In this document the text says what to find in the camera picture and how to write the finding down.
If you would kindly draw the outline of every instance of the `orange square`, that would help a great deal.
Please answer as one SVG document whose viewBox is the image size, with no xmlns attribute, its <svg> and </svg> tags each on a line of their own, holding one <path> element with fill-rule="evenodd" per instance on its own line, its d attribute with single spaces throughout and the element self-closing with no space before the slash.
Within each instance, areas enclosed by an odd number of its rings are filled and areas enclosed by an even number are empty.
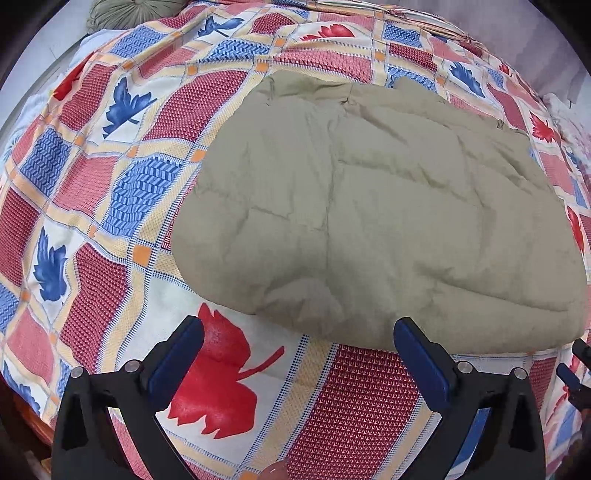
<svg viewBox="0 0 591 480">
<path fill-rule="evenodd" d="M 136 245 L 134 247 L 134 262 L 142 267 L 147 267 L 150 261 L 152 249 L 143 245 Z"/>
<path fill-rule="evenodd" d="M 258 61 L 255 65 L 255 72 L 266 73 L 269 69 L 269 64 L 265 61 Z"/>
<path fill-rule="evenodd" d="M 258 475 L 252 472 L 242 472 L 239 480 L 256 480 Z"/>
<path fill-rule="evenodd" d="M 135 156 L 138 154 L 138 146 L 134 145 L 133 147 L 131 147 L 128 152 L 127 152 L 127 156 L 129 158 L 135 158 Z"/>
<path fill-rule="evenodd" d="M 202 161 L 203 157 L 205 157 L 205 150 L 195 150 L 195 152 L 191 156 L 191 161 L 194 161 L 194 162 Z"/>
</svg>

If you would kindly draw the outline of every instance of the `pillow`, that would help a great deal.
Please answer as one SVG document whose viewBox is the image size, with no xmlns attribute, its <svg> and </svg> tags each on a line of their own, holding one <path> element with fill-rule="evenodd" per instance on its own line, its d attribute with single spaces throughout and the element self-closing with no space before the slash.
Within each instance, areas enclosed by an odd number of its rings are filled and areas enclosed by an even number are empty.
<svg viewBox="0 0 591 480">
<path fill-rule="evenodd" d="M 90 33 L 104 28 L 128 29 L 164 17 L 174 17 L 187 0 L 95 0 L 86 26 Z"/>
</svg>

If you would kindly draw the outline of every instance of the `patterned bedspread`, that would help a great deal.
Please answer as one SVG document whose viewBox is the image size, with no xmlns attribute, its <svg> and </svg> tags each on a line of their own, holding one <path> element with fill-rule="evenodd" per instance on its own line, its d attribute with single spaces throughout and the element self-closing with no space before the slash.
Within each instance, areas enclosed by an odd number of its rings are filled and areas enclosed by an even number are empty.
<svg viewBox="0 0 591 480">
<path fill-rule="evenodd" d="M 207 147 L 279 69 L 384 87 L 407 76 L 458 108 L 528 132 L 532 161 L 564 199 L 588 265 L 591 197 L 572 150 L 518 72 L 485 49 L 382 9 L 196 2 L 89 56 L 9 152 L 0 180 L 2 375 L 54 425 L 73 367 L 118 369 L 198 313 L 216 340 L 158 419 L 199 478 L 253 480 L 286 457 L 297 480 L 397 478 L 439 420 L 398 355 L 207 302 L 170 251 Z M 582 378 L 583 367 L 567 347 L 465 358 L 484 371 L 530 372 L 551 474 L 580 427 L 553 371 L 565 361 Z M 147 478 L 117 412 L 114 419 Z M 462 449 L 450 478 L 472 451 Z"/>
</svg>

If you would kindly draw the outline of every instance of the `yellow stripe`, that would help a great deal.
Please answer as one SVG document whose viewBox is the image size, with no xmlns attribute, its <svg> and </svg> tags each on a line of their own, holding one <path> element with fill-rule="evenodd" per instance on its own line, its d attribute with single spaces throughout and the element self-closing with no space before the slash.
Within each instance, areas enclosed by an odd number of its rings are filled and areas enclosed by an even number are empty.
<svg viewBox="0 0 591 480">
<path fill-rule="evenodd" d="M 294 384 L 250 467 L 263 470 L 279 458 L 283 446 L 296 429 L 297 423 L 310 401 L 310 397 L 320 379 L 322 368 L 328 359 L 330 346 L 331 343 L 323 340 L 310 340 Z"/>
<path fill-rule="evenodd" d="M 410 427 L 410 430 L 396 449 L 396 452 L 394 452 L 394 455 L 386 468 L 384 468 L 382 473 L 379 474 L 378 480 L 391 480 L 396 473 L 396 470 L 398 470 L 398 467 L 402 465 L 402 462 L 410 453 L 414 444 L 417 443 L 418 436 L 426 427 L 429 418 L 431 418 L 431 410 L 427 408 L 425 402 L 422 402 L 417 417 L 413 421 L 413 426 Z"/>
</svg>

